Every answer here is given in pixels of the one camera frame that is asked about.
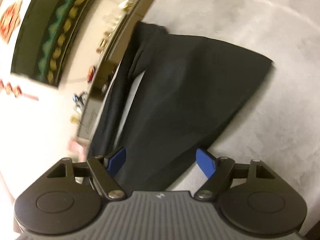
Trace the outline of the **black trousers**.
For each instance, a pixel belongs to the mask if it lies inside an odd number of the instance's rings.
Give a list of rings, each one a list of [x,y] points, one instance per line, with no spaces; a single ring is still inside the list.
[[[120,146],[115,181],[127,193],[163,191],[208,148],[272,70],[268,57],[211,38],[138,22],[89,156]]]

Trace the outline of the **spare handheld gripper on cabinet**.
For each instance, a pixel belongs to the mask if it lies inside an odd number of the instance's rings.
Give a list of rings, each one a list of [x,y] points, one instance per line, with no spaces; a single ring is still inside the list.
[[[73,97],[73,102],[74,102],[74,110],[81,114],[85,104],[86,104],[86,100],[87,100],[87,92],[83,91],[81,92],[79,95],[78,94],[74,94]]]

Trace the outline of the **red plate of fruit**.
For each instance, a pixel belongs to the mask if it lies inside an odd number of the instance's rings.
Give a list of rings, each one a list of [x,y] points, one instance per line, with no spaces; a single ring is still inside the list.
[[[88,70],[87,82],[91,83],[94,76],[95,76],[95,66],[91,66]]]

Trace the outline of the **red chinese knot left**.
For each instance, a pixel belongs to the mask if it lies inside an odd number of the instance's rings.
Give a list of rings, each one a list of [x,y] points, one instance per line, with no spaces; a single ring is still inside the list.
[[[39,98],[30,94],[22,92],[20,86],[12,86],[10,82],[4,83],[0,80],[1,92],[5,92],[7,95],[13,95],[15,98],[25,97],[31,100],[39,101]]]

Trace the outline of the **red chinese knot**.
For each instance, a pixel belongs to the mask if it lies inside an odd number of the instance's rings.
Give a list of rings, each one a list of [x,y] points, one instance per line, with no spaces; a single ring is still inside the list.
[[[1,16],[1,39],[8,44],[13,31],[20,24],[20,9],[23,1],[12,3]]]
[[[0,80],[1,92],[5,92],[7,95],[13,95],[15,98],[25,97],[31,100],[39,101],[39,98],[30,94],[22,92],[20,86],[12,86],[10,82],[4,83]]]

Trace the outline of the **red chinese knot right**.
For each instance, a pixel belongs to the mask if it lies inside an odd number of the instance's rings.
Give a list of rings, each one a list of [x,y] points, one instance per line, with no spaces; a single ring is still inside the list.
[[[8,44],[13,31],[20,24],[20,9],[23,1],[12,3],[1,16],[1,39]]]

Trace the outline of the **long grey TV cabinet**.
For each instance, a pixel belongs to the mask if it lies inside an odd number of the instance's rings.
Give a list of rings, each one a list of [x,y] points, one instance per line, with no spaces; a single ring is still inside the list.
[[[76,139],[91,140],[133,29],[144,18],[153,2],[154,0],[121,0],[107,15],[106,30],[96,49],[99,60],[93,64],[95,76],[84,89],[87,92],[86,104],[81,114],[75,114],[75,123],[78,125]]]

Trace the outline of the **wall television with cloth cover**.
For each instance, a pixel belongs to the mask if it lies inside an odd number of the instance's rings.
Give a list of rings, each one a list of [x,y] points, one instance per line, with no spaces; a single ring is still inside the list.
[[[95,0],[31,0],[11,73],[58,87],[76,35]]]

